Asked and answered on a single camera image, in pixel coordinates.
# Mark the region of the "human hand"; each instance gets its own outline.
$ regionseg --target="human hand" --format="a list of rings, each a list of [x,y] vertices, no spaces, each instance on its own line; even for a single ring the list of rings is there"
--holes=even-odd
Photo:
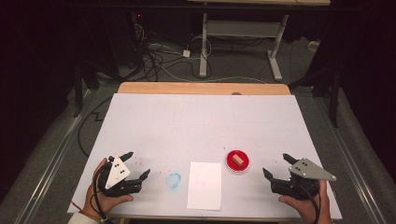
[[[332,219],[330,216],[330,201],[329,196],[327,195],[327,184],[325,180],[319,180],[319,194],[314,197],[315,202],[318,206],[320,206],[320,214],[318,219],[318,224],[328,224],[332,223]],[[296,200],[291,198],[290,196],[280,196],[278,199],[281,203],[285,203],[300,214],[301,218],[306,223],[314,223],[316,218],[315,207],[310,200]]]
[[[106,162],[107,162],[107,159],[104,158],[100,162],[98,167],[96,167],[96,170],[93,173],[93,175],[95,175],[99,171],[99,169],[106,164]],[[87,196],[85,198],[85,204],[84,204],[84,207],[83,207],[82,211],[84,213],[88,214],[89,216],[100,220],[101,219],[100,215],[95,212],[95,210],[98,211],[98,208],[96,206],[95,199],[92,197],[92,195],[93,195],[93,180],[92,180],[91,185],[88,187]],[[98,196],[99,204],[100,204],[100,206],[102,208],[102,211],[105,214],[109,213],[113,207],[115,207],[116,205],[118,205],[120,203],[131,202],[131,201],[134,200],[134,197],[132,195],[129,195],[129,194],[122,195],[122,196],[117,197],[117,198],[113,198],[113,197],[107,197],[105,194],[103,194],[102,192],[99,191],[97,193],[97,196]]]

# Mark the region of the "red lid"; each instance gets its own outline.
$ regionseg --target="red lid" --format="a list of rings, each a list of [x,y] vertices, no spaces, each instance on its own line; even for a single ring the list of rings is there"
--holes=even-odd
[[[238,165],[233,160],[234,155],[237,155],[243,161],[241,165]],[[240,150],[234,150],[228,153],[226,161],[227,161],[227,166],[235,172],[243,172],[248,168],[249,165],[248,155]]]

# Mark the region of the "wooden table edge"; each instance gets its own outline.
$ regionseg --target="wooden table edge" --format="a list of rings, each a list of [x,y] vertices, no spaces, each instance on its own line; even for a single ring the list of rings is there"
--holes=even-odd
[[[285,84],[123,82],[118,93],[290,95],[290,90]]]

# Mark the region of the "silver bracket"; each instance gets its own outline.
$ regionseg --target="silver bracket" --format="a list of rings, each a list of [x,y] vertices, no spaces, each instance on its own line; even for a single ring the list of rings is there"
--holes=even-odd
[[[335,175],[323,170],[323,168],[314,164],[307,158],[303,158],[290,167],[290,172],[302,178],[308,179],[324,179],[329,181],[337,180]]]
[[[111,166],[110,174],[105,185],[105,189],[110,189],[116,184],[120,183],[121,180],[125,179],[131,172],[126,167],[125,163],[120,157],[114,158]]]

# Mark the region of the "paper sheet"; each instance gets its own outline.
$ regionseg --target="paper sheet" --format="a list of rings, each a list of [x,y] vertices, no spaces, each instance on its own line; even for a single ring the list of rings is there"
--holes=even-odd
[[[187,208],[220,210],[220,163],[191,162]]]

